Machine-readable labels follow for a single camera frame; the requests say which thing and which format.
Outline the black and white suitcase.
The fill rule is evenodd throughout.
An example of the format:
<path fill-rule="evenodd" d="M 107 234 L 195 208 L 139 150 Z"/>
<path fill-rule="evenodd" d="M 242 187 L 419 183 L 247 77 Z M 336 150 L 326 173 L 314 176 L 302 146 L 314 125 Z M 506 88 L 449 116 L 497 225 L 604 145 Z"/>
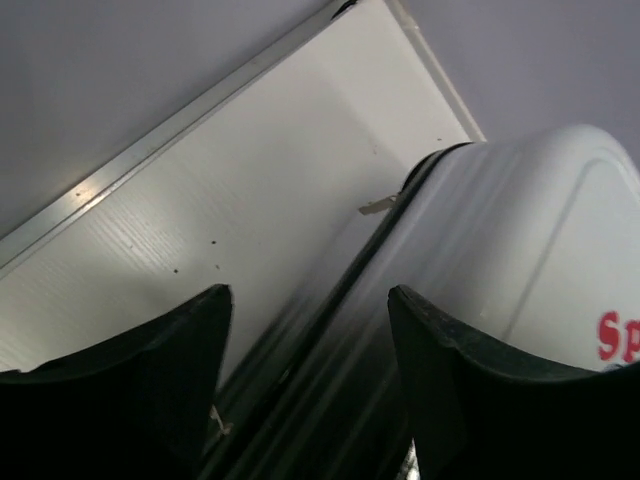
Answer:
<path fill-rule="evenodd" d="M 510 346 L 639 368 L 639 173 L 588 125 L 465 142 L 363 207 L 214 405 L 202 479 L 425 479 L 388 311 L 404 285 Z"/>

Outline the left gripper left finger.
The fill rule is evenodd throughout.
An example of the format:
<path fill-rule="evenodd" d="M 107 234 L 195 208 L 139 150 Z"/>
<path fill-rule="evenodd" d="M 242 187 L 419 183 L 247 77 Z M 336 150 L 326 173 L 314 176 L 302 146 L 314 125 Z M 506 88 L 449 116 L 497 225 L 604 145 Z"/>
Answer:
<path fill-rule="evenodd" d="M 5 479 L 193 479 L 233 313 L 214 285 L 40 367 L 1 376 Z"/>

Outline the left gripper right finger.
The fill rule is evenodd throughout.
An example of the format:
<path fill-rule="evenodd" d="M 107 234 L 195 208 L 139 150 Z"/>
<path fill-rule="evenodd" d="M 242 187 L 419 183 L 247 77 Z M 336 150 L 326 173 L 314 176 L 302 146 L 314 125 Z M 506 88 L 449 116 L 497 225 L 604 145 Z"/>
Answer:
<path fill-rule="evenodd" d="M 411 288 L 388 295 L 425 479 L 635 479 L 639 368 L 592 372 L 510 346 Z"/>

